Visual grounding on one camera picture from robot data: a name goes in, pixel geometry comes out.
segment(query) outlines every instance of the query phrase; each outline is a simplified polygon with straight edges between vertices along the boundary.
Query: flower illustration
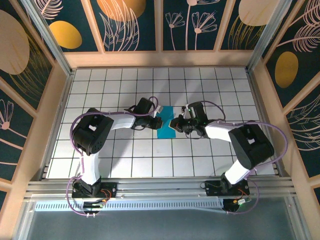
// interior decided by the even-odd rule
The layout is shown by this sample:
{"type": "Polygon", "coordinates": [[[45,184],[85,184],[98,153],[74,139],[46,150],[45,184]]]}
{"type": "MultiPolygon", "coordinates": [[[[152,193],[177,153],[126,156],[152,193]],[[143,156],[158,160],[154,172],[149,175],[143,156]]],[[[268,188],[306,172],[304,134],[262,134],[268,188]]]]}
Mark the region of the flower illustration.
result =
{"type": "Polygon", "coordinates": [[[220,2],[220,0],[186,0],[189,6],[195,5],[205,5],[205,4],[215,4],[220,2]]]}
{"type": "Polygon", "coordinates": [[[175,51],[176,47],[175,47],[175,43],[174,43],[174,36],[172,33],[172,29],[177,28],[177,27],[182,27],[182,26],[186,25],[186,22],[183,21],[184,18],[182,17],[181,12],[180,13],[175,12],[172,15],[170,12],[168,12],[165,14],[165,19],[166,19],[166,21],[169,25],[169,28],[170,28],[172,46],[173,46],[173,50],[175,51]]]}
{"type": "Polygon", "coordinates": [[[215,12],[213,13],[202,13],[199,17],[199,12],[192,13],[192,24],[195,32],[194,50],[197,50],[197,39],[198,34],[208,33],[217,30],[217,24],[214,24],[215,12]]]}
{"type": "MultiPolygon", "coordinates": [[[[19,135],[20,137],[27,138],[26,136],[16,132],[15,130],[10,128],[10,121],[14,113],[14,104],[10,101],[7,101],[5,104],[5,101],[3,99],[0,99],[0,131],[1,130],[9,130],[13,132],[14,134],[19,135]]],[[[0,138],[0,142],[7,144],[11,147],[14,147],[16,149],[22,150],[23,147],[18,146],[12,142],[6,141],[2,138],[0,138]]],[[[17,165],[16,163],[6,163],[6,162],[0,162],[0,164],[7,164],[7,165],[17,165]]]]}

